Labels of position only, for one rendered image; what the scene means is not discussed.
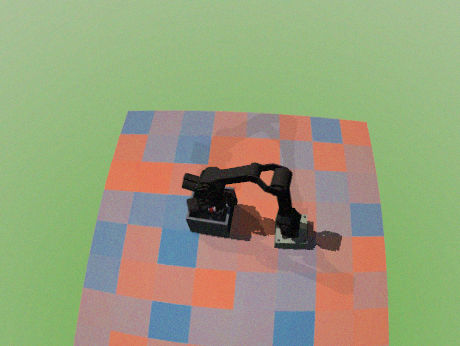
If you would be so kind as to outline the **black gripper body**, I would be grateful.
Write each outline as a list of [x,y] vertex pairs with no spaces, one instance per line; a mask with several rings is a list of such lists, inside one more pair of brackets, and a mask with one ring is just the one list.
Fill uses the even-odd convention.
[[221,193],[215,199],[207,199],[204,196],[204,199],[200,200],[200,202],[198,203],[197,203],[196,197],[188,199],[187,205],[188,205],[189,213],[191,215],[194,215],[194,214],[199,213],[199,208],[201,212],[201,211],[206,211],[209,208],[225,205],[226,201],[229,207],[235,206],[238,204],[238,200],[237,200],[235,191],[233,189],[224,191],[224,194],[225,194],[225,197],[223,193]]

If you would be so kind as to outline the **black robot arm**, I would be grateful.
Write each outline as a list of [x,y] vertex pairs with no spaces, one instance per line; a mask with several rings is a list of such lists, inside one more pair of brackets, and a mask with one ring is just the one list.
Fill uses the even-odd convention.
[[[268,186],[261,178],[261,172],[274,171],[271,185]],[[276,196],[279,206],[276,223],[280,227],[283,238],[297,238],[300,229],[301,214],[292,208],[290,185],[293,173],[287,167],[271,163],[259,164],[256,162],[250,165],[239,166],[228,169],[218,167],[207,167],[199,176],[185,173],[183,189],[193,192],[202,192],[207,199],[215,199],[219,193],[223,193],[225,185],[242,182],[257,184],[264,192]],[[203,195],[204,194],[204,195]]]

